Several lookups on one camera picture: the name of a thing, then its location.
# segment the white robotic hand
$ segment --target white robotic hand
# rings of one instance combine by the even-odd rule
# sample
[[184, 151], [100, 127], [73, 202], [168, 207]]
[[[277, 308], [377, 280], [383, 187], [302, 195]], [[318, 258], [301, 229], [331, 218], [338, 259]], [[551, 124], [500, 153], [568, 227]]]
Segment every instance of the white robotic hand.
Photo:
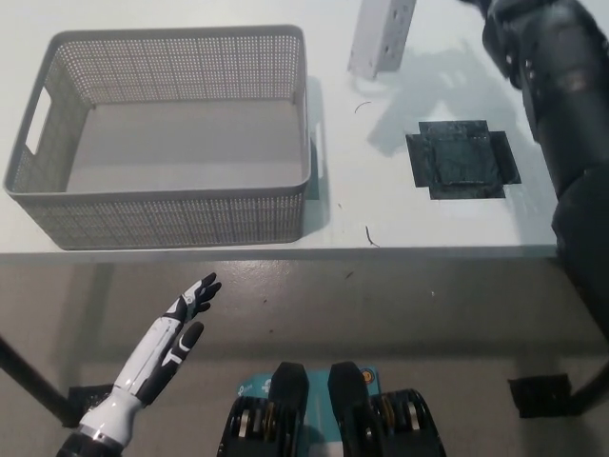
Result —
[[109, 397], [91, 409], [60, 450], [58, 457], [120, 456], [131, 440], [135, 414], [151, 405], [184, 362], [203, 333], [203, 324], [192, 324], [178, 339], [184, 325], [200, 312], [221, 283], [216, 274], [197, 281], [150, 327], [131, 353]]

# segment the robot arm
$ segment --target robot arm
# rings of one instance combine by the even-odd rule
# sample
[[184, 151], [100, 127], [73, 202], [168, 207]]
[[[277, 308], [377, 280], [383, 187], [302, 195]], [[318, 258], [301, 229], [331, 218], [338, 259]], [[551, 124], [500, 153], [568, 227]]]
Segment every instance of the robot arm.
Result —
[[57, 457], [118, 457], [131, 440], [135, 414], [151, 405], [173, 378], [204, 326], [185, 324], [209, 309], [220, 287], [216, 274], [184, 292], [147, 331], [123, 367], [109, 397], [90, 410]]
[[[486, 51], [522, 91], [559, 199], [559, 258], [609, 340], [609, 42], [576, 0], [462, 1], [479, 8]], [[522, 417], [582, 414], [609, 390], [609, 364], [570, 388], [566, 376], [540, 376], [512, 393]]]

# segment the white table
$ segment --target white table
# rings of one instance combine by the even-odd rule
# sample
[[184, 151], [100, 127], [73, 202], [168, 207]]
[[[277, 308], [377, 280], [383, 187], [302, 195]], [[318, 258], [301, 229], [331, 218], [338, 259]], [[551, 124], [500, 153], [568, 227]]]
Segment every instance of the white table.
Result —
[[[584, 4], [609, 30], [609, 4]], [[481, 43], [478, 12], [457, 0], [420, 0], [400, 74], [377, 82], [346, 71], [355, 0], [8, 0], [0, 17], [0, 172], [51, 36], [61, 30], [290, 23], [307, 47], [310, 122], [318, 145], [320, 200], [305, 236], [287, 245], [173, 250], [62, 251], [0, 192], [0, 262], [121, 262], [440, 256], [549, 256], [556, 205], [521, 96]], [[368, 103], [354, 112], [363, 102]], [[505, 130], [522, 184], [496, 200], [430, 200], [416, 189], [404, 134], [425, 120], [485, 119]], [[370, 245], [365, 229], [380, 246]]]

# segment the concrete floor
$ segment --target concrete floor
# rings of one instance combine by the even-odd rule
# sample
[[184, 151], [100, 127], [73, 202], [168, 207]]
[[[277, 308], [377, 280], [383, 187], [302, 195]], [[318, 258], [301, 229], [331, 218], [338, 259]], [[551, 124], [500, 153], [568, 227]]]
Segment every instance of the concrete floor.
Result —
[[[225, 284], [206, 332], [129, 456], [215, 456], [238, 384], [282, 360], [375, 365], [415, 387], [449, 457], [609, 455], [609, 406], [522, 421], [507, 379], [595, 373], [606, 346], [546, 261], [239, 262], [0, 268], [0, 334], [63, 391], [111, 382], [150, 323], [196, 279]], [[55, 455], [68, 431], [0, 373], [3, 456]]]

